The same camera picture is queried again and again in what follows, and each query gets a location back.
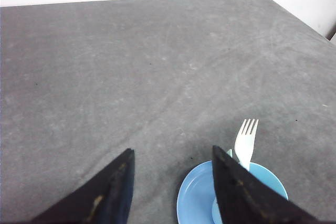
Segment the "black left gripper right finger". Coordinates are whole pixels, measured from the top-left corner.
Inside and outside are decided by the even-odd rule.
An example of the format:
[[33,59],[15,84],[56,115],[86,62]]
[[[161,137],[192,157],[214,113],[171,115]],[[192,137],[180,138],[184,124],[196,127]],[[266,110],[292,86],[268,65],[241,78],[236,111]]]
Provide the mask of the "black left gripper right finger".
[[213,178],[223,223],[319,223],[239,165],[212,148]]

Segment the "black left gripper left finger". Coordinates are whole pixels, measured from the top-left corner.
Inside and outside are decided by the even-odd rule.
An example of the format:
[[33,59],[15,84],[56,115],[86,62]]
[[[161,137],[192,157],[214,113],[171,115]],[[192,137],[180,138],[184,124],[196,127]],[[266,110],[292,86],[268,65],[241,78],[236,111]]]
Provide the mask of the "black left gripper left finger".
[[132,204],[135,152],[127,148],[77,190],[32,223],[127,223]]

